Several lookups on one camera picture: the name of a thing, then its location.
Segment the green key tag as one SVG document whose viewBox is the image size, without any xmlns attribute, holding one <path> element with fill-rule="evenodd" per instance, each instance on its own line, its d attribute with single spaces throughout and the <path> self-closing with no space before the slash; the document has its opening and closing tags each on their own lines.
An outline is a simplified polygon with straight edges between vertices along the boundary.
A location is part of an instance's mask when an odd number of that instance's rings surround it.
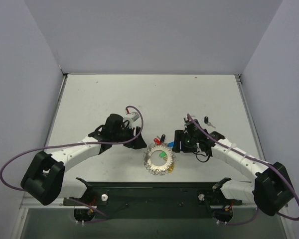
<svg viewBox="0 0 299 239">
<path fill-rule="evenodd" d="M 165 153 L 165 152 L 161 152 L 161 153 L 159 154 L 159 156 L 160 156 L 160 158 L 163 158 L 163 157 L 166 156 L 166 153 Z"/>
</svg>

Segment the red key tag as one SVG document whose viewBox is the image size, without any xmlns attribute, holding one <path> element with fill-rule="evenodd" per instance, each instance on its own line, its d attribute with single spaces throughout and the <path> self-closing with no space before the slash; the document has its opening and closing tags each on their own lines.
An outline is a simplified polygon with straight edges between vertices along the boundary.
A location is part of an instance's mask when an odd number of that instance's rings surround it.
<svg viewBox="0 0 299 239">
<path fill-rule="evenodd" d="M 160 140 L 158 138 L 155 138 L 153 141 L 155 142 L 155 144 L 161 145 L 161 142 L 160 142 Z"/>
</svg>

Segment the black key tag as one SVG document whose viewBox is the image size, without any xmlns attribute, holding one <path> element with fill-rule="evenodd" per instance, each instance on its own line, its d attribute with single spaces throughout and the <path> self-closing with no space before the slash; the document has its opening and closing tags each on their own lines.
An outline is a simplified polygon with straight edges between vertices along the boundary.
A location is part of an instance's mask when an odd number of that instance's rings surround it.
<svg viewBox="0 0 299 239">
<path fill-rule="evenodd" d="M 161 135 L 160 142 L 163 143 L 165 141 L 165 134 Z"/>
</svg>

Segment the yellow key tag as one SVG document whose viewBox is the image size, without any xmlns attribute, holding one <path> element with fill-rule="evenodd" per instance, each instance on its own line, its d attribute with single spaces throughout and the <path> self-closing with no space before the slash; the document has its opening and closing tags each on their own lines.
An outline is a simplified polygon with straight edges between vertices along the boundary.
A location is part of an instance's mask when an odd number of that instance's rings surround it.
<svg viewBox="0 0 299 239">
<path fill-rule="evenodd" d="M 175 165 L 172 164 L 169 168 L 168 168 L 168 173 L 171 173 L 174 170 Z"/>
</svg>

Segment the metal disc keyring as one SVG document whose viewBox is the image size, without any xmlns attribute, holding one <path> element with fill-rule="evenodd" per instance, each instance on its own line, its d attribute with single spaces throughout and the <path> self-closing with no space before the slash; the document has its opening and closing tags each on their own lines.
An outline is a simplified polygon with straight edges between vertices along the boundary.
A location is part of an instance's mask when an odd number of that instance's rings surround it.
<svg viewBox="0 0 299 239">
<path fill-rule="evenodd" d="M 165 152 L 166 156 L 160 158 L 159 154 Z M 152 175 L 168 174 L 168 168 L 175 165 L 175 155 L 166 144 L 151 144 L 143 154 L 144 167 Z"/>
</svg>

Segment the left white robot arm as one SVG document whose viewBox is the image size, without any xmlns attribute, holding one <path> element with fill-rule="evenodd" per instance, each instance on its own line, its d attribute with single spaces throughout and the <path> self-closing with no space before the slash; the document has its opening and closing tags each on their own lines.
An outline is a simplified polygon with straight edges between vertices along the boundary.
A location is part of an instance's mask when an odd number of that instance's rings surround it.
<svg viewBox="0 0 299 239">
<path fill-rule="evenodd" d="M 141 134 L 143 127 L 133 126 L 137 120 L 143 120 L 138 112 L 130 112 L 124 117 L 110 114 L 105 124 L 80 142 L 52 153 L 38 152 L 20 183 L 22 189 L 44 206 L 57 198 L 67 197 L 75 198 L 81 205 L 90 203 L 95 194 L 93 186 L 82 178 L 65 181 L 65 173 L 79 163 L 104 153 L 113 145 L 122 144 L 131 149 L 146 148 Z"/>
</svg>

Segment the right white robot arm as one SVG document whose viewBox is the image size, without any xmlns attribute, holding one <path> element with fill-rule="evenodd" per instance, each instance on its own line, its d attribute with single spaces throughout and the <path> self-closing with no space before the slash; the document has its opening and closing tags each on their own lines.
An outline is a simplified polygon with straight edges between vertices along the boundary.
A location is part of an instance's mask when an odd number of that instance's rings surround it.
<svg viewBox="0 0 299 239">
<path fill-rule="evenodd" d="M 266 215 L 277 214 L 291 199 L 292 183 L 284 165 L 270 164 L 249 156 L 222 134 L 199 128 L 197 119 L 185 120 L 184 129 L 174 132 L 173 152 L 200 153 L 215 157 L 244 175 L 248 182 L 224 178 L 213 191 L 226 200 L 254 203 Z"/>
</svg>

